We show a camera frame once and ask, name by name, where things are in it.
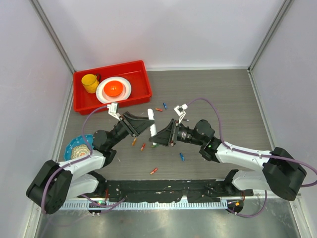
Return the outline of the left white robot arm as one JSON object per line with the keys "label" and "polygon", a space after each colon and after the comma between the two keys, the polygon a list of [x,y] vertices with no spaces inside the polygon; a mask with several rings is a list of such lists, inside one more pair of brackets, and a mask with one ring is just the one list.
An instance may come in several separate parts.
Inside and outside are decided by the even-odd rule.
{"label": "left white robot arm", "polygon": [[125,112],[112,130],[95,131],[87,155],[62,163],[46,161],[27,188],[26,196],[46,214],[55,213],[66,200],[80,195],[102,197],[106,180],[94,171],[113,161],[116,155],[113,147],[121,140],[129,135],[139,136],[154,123],[154,119]]}

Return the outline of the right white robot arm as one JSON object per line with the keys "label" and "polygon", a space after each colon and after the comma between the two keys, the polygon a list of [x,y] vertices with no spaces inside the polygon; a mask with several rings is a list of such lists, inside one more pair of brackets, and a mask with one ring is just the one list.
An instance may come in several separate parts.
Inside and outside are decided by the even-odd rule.
{"label": "right white robot arm", "polygon": [[225,178],[223,188],[230,196],[243,190],[258,189],[271,191],[284,200],[295,200],[307,173],[286,150],[276,147],[273,151],[256,151],[234,147],[214,134],[207,120],[198,121],[191,129],[172,119],[149,141],[166,147],[176,142],[198,145],[199,153],[207,161],[247,168],[247,171],[231,170]]}

